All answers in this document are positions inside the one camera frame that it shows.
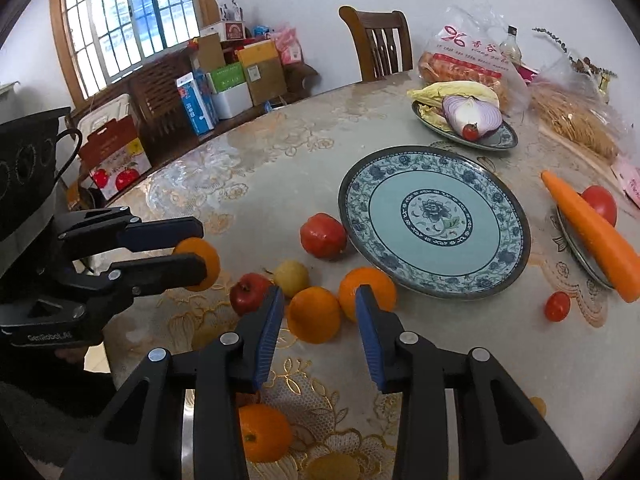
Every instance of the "plastic bag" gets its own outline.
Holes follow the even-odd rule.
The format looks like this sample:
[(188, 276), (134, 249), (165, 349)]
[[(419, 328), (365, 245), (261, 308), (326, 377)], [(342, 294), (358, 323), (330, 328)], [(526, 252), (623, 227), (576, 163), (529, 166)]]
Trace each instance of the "plastic bag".
[(491, 27), (505, 30), (504, 22), (491, 9), (482, 9), (475, 17), (449, 7), (443, 27), (427, 42), (418, 60), (418, 72), (427, 83), (482, 83), (498, 95), (501, 111), (509, 115), (523, 112), (529, 105), (527, 85), (489, 36)]
[(576, 72), (567, 56), (541, 70), (529, 85), (531, 107), (556, 134), (613, 163), (633, 139), (618, 113), (605, 104), (591, 76)]
[(289, 27), (289, 23), (285, 23), (276, 28), (270, 34), (270, 38), (276, 43), (276, 49), (280, 53), (280, 61), (283, 65), (302, 61), (302, 47), (300, 47), (295, 27)]

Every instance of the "blue and white plate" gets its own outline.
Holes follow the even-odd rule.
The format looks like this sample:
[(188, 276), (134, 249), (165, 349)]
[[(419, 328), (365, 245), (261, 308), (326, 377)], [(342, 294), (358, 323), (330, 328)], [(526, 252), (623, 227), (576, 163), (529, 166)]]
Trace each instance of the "blue and white plate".
[(529, 259), (529, 224), (513, 193), (446, 150), (396, 146), (366, 156), (344, 177), (338, 206), (367, 260), (430, 296), (490, 296)]
[(443, 137), (447, 137), (447, 139), (453, 140), (459, 144), (464, 144), (465, 146), (471, 146), (472, 148), (477, 148), (478, 150), (488, 150), (489, 152), (505, 152), (510, 150), (511, 148), (515, 148), (518, 145), (518, 136), (516, 132), (511, 128), (506, 122), (502, 122), (500, 128), (495, 130), (494, 132), (487, 133), (485, 136), (480, 137), (477, 141), (466, 140), (455, 134), (454, 132), (445, 132), (441, 130), (437, 126), (425, 121), (420, 116), (420, 110), (418, 107), (420, 103), (418, 101), (414, 101), (414, 104), (411, 106), (414, 114), (420, 121)]

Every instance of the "red onion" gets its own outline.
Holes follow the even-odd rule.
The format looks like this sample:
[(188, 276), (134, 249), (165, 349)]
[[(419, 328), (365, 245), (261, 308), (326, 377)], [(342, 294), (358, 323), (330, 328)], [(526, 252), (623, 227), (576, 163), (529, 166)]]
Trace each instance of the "red onion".
[(450, 95), (443, 99), (442, 110), (453, 130), (462, 136), (462, 130), (468, 124), (478, 129), (482, 137), (485, 133), (497, 130), (502, 124), (500, 110), (491, 103), (475, 97)]

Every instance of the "tomato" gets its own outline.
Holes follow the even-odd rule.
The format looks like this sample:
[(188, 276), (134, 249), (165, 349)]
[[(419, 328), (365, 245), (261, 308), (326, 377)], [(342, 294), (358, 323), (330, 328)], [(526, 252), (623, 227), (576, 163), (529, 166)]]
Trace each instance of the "tomato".
[(581, 197), (593, 207), (613, 227), (618, 221), (618, 207), (611, 193), (602, 186), (591, 186), (582, 192)]
[(476, 142), (476, 140), (480, 138), (478, 126), (476, 126), (475, 124), (467, 124), (464, 128), (462, 128), (462, 138), (465, 140)]
[(125, 168), (116, 177), (116, 189), (122, 191), (139, 176), (140, 174), (135, 168)]
[(100, 189), (107, 187), (107, 184), (109, 183), (109, 174), (103, 168), (95, 170), (91, 178), (94, 180), (95, 185)]
[(347, 232), (332, 216), (318, 213), (300, 228), (300, 243), (316, 258), (335, 258), (347, 246)]
[(571, 298), (565, 292), (554, 292), (545, 303), (545, 316), (549, 321), (559, 322), (569, 315)]

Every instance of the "paper box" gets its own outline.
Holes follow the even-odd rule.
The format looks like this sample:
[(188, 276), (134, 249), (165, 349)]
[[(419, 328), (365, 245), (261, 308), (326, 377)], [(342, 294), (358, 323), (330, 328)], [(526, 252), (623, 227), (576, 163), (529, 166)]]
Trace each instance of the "paper box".
[(244, 83), (244, 71), (240, 63), (232, 63), (207, 74), (214, 94)]
[(79, 155), (107, 200), (151, 169), (130, 115), (112, 119), (90, 134)]
[(193, 131), (205, 134), (218, 124), (218, 115), (213, 107), (206, 76), (194, 70), (175, 81), (182, 104), (187, 112)]
[(245, 45), (242, 50), (238, 50), (238, 60), (245, 68), (278, 56), (276, 44), (273, 40), (259, 41), (258, 43)]
[(287, 93), (287, 83), (279, 57), (273, 57), (244, 69), (244, 77), (254, 105), (260, 105)]
[(211, 72), (224, 66), (225, 56), (220, 46), (220, 37), (217, 34), (209, 34), (197, 38), (198, 49), (191, 56), (191, 63), (195, 69), (203, 72)]
[(220, 41), (244, 40), (244, 22), (217, 22), (200, 30), (200, 37), (218, 34)]
[(220, 119), (230, 119), (253, 106), (246, 83), (232, 86), (213, 96), (213, 105)]

